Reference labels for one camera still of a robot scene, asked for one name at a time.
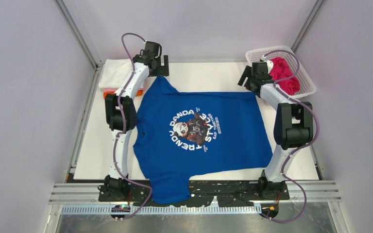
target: gray wall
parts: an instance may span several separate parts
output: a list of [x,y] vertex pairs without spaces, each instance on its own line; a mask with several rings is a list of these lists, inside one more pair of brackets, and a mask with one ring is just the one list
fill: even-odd
[[51,0],[0,0],[0,233],[36,233],[92,67]]
[[373,1],[328,1],[298,57],[317,86],[324,175],[356,232],[373,232]]
[[[244,61],[245,52],[294,42],[315,0],[65,0],[97,61],[126,58],[138,33],[170,61]],[[131,52],[140,40],[127,38]]]

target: plastic basket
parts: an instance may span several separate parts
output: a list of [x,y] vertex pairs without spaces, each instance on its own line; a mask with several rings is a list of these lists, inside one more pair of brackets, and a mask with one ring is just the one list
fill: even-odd
[[[268,48],[262,48],[257,50],[251,50],[245,53],[245,57],[247,58],[248,63],[251,65],[252,62],[259,62],[259,59],[267,52],[271,52],[274,50],[286,50],[292,52],[292,50],[288,46],[274,46]],[[275,57],[282,57],[286,60],[289,67],[291,68],[292,73],[294,73],[297,69],[297,62],[295,61],[294,57],[289,55],[286,52],[275,52],[267,56],[267,59],[272,59]],[[298,80],[300,81],[300,91],[295,93],[292,97],[295,99],[299,99],[311,94],[314,94],[317,91],[314,83],[312,82],[309,75],[306,73],[302,64],[300,64],[300,72],[296,75]]]

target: red cloth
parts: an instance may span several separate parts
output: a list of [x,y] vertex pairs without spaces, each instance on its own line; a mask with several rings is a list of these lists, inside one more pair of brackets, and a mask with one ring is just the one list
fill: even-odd
[[[276,57],[271,59],[274,63],[274,67],[272,68],[270,75],[272,76],[273,80],[279,80],[292,75],[292,71],[288,66],[287,61],[284,58]],[[289,80],[285,80],[278,83],[282,90],[284,90],[289,95],[294,95],[295,92],[300,90],[300,81],[298,81],[297,77],[293,77]]]

